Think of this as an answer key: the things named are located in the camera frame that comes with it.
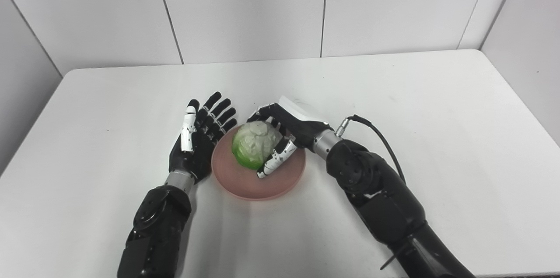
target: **white table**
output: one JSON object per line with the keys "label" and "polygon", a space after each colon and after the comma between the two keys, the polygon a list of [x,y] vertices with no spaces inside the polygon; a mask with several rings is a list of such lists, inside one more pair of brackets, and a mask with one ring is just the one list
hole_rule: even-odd
{"label": "white table", "polygon": [[[132,217],[167,176],[187,102],[238,118],[286,95],[337,126],[357,113],[394,148],[428,221],[474,274],[560,272],[560,149],[475,50],[74,70],[0,177],[0,277],[114,277]],[[368,128],[347,138],[390,162]],[[272,201],[210,176],[191,193],[181,277],[404,276],[308,152]]]}

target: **white wall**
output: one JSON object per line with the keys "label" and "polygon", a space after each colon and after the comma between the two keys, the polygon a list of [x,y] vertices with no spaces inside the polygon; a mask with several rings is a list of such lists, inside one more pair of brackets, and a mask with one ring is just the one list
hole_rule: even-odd
{"label": "white wall", "polygon": [[506,0],[482,51],[560,144],[560,0]]}
{"label": "white wall", "polygon": [[63,74],[180,55],[203,63],[478,48],[502,2],[165,0],[170,23],[164,0],[15,1]]}
{"label": "white wall", "polygon": [[319,57],[323,0],[166,0],[185,63]]}
{"label": "white wall", "polygon": [[54,64],[181,63],[163,0],[14,0]]}
{"label": "white wall", "polygon": [[10,0],[0,0],[0,175],[60,82]]}
{"label": "white wall", "polygon": [[501,2],[326,0],[322,55],[478,48]]}

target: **black forearm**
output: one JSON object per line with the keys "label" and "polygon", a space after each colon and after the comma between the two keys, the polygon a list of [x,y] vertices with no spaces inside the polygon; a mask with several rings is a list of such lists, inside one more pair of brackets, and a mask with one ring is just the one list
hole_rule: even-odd
{"label": "black forearm", "polygon": [[183,190],[170,185],[150,190],[134,216],[117,277],[173,278],[190,212]]}
{"label": "black forearm", "polygon": [[343,140],[332,147],[326,166],[410,278],[474,277],[428,226],[422,204],[379,155]]}
{"label": "black forearm", "polygon": [[392,250],[410,278],[474,278],[430,228],[414,194],[379,159],[375,167],[383,190],[358,208],[372,234]]}

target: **robotic hand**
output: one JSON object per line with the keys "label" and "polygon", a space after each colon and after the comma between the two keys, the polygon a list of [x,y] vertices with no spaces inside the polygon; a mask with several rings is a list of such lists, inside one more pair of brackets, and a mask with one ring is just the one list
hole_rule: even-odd
{"label": "robotic hand", "polygon": [[230,119],[234,108],[223,112],[231,104],[229,99],[212,109],[221,97],[214,93],[200,110],[198,101],[190,101],[181,134],[169,155],[169,176],[140,204],[122,252],[118,278],[175,276],[181,233],[191,212],[188,192],[210,174],[214,147],[237,124]]}
{"label": "robotic hand", "polygon": [[[335,132],[327,122],[310,116],[286,97],[278,104],[259,108],[248,122],[268,119],[290,135],[274,148],[258,177],[273,173],[296,147],[307,148],[326,160],[327,173],[337,180],[372,235],[393,252],[381,269],[396,258],[410,278],[474,278],[430,228],[424,208],[406,186],[394,153],[369,121],[350,116]],[[378,134],[398,174],[379,155],[342,138],[351,120]]]}

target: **green cabbage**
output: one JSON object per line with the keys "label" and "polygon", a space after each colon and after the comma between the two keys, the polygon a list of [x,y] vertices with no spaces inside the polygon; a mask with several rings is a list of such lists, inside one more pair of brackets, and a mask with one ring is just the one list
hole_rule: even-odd
{"label": "green cabbage", "polygon": [[234,135],[231,152],[242,166],[256,170],[264,161],[278,142],[282,134],[266,122],[246,123]]}

